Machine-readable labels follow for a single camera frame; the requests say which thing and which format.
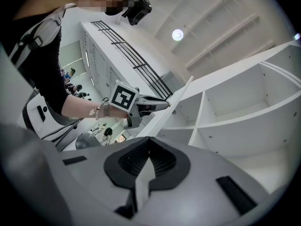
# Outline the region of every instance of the black slot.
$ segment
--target black slot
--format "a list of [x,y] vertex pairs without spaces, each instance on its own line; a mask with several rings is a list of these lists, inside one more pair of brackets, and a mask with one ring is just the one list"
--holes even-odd
[[39,106],[37,106],[37,109],[38,109],[38,112],[40,114],[40,117],[41,117],[42,121],[44,122],[45,119],[46,119],[46,117],[45,117],[45,114],[44,114],[44,112],[42,110],[42,107],[39,105]]
[[240,215],[246,214],[257,206],[257,204],[232,180],[231,177],[221,177],[216,179],[216,182],[225,192]]
[[86,157],[78,156],[78,157],[65,159],[65,160],[63,160],[63,163],[67,166],[67,165],[75,164],[75,163],[78,163],[78,162],[81,162],[81,161],[84,161],[84,160],[86,160]]

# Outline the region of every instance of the black shirt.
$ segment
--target black shirt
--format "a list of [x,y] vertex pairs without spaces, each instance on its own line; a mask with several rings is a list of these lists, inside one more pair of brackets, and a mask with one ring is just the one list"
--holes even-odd
[[[21,37],[49,14],[35,15],[12,21],[7,26],[1,41],[6,53],[10,55]],[[68,96],[58,63],[61,36],[60,30],[50,44],[33,50],[19,67],[19,71],[25,79],[34,82],[35,87],[40,90],[40,94],[52,109],[59,114],[61,114],[63,104]]]

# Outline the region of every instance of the hair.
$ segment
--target hair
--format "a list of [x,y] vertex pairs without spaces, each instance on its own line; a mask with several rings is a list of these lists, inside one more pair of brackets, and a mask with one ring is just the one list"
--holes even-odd
[[104,133],[105,136],[111,136],[113,134],[113,130],[109,127],[107,128]]
[[76,88],[77,88],[76,89],[77,91],[80,91],[83,87],[82,87],[82,85],[77,85]]
[[71,68],[70,74],[73,76],[75,74],[75,69]]

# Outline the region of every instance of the black metal railing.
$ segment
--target black metal railing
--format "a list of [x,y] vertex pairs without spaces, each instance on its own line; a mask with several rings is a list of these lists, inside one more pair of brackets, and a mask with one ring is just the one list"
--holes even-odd
[[98,29],[98,31],[102,31],[104,35],[111,40],[111,44],[116,46],[122,52],[135,71],[142,77],[142,79],[158,97],[168,99],[173,95],[172,91],[153,70],[153,68],[118,33],[116,33],[103,21],[92,22],[92,24]]

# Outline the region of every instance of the black sleeve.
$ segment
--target black sleeve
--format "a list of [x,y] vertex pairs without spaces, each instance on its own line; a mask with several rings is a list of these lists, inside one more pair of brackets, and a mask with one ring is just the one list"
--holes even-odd
[[36,88],[58,114],[68,96],[58,63],[61,36],[60,30],[50,44],[32,51],[24,62],[24,69]]

